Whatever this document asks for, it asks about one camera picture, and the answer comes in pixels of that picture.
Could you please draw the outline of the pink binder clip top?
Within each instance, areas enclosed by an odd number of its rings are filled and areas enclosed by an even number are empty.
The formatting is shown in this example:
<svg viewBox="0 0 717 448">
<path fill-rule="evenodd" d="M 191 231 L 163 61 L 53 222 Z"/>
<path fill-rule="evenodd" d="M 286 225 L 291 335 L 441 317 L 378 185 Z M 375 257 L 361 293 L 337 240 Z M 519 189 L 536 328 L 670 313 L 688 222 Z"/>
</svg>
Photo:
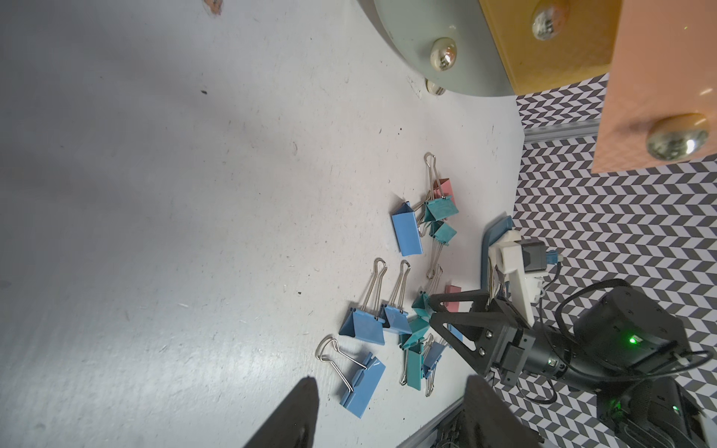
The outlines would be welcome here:
<svg viewBox="0 0 717 448">
<path fill-rule="evenodd" d="M 427 152 L 424 156 L 424 162 L 427 165 L 429 174 L 428 198 L 430 200 L 448 198 L 452 203 L 456 203 L 450 179 L 439 176 L 435 155 Z"/>
</svg>

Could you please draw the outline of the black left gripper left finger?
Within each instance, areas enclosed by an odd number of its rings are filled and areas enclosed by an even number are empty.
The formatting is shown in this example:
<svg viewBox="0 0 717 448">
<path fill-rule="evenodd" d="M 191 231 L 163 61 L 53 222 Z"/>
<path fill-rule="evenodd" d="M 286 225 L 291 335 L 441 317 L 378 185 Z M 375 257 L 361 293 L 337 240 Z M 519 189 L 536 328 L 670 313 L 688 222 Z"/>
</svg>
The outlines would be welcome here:
<svg viewBox="0 0 717 448">
<path fill-rule="evenodd" d="M 319 389 L 304 377 L 245 444 L 246 448 L 310 448 L 319 416 Z"/>
</svg>

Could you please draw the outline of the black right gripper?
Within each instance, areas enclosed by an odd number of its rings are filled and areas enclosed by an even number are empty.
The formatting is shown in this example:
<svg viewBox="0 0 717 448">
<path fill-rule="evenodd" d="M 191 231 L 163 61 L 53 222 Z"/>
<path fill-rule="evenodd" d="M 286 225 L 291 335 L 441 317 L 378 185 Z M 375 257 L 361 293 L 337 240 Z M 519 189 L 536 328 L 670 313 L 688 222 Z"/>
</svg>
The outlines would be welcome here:
<svg viewBox="0 0 717 448">
<path fill-rule="evenodd" d="M 579 315 L 572 330 L 529 325 L 511 302 L 489 299 L 481 289 L 431 295 L 429 324 L 476 373 L 496 368 L 507 386 L 520 373 L 531 373 L 596 392 L 614 379 L 625 383 L 652 373 L 672 375 L 690 362 L 683 321 L 632 287 L 607 291 Z M 475 305 L 476 311 L 450 312 L 448 302 Z M 462 342 L 447 324 L 463 334 Z"/>
</svg>

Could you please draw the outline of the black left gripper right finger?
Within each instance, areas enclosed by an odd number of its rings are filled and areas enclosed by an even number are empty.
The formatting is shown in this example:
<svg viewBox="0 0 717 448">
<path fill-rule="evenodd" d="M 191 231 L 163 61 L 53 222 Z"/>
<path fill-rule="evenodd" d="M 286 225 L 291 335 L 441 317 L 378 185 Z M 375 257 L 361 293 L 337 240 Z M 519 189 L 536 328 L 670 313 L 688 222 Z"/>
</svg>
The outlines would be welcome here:
<svg viewBox="0 0 717 448">
<path fill-rule="evenodd" d="M 515 417 L 481 376 L 469 376 L 463 397 L 464 447 L 540 447 L 539 437 Z"/>
</svg>

